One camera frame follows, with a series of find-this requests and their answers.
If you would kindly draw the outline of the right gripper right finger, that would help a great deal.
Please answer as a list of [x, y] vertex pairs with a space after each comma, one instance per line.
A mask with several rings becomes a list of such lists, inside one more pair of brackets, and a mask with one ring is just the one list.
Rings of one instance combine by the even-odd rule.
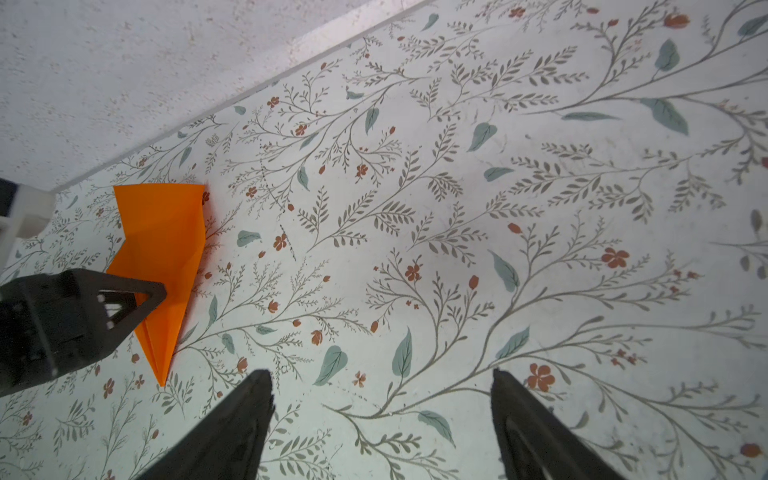
[[491, 413], [508, 479], [621, 480], [512, 374], [496, 369]]

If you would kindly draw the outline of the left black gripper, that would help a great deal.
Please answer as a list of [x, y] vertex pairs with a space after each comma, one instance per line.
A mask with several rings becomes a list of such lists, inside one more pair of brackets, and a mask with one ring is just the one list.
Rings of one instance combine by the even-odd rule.
[[2, 285], [1, 396], [106, 358], [166, 296], [161, 283], [86, 269]]

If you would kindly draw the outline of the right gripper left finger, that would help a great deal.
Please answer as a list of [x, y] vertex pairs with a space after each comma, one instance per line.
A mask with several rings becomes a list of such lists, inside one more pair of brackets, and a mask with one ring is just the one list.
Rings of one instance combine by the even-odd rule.
[[274, 412], [271, 374], [255, 370], [140, 477], [254, 480]]

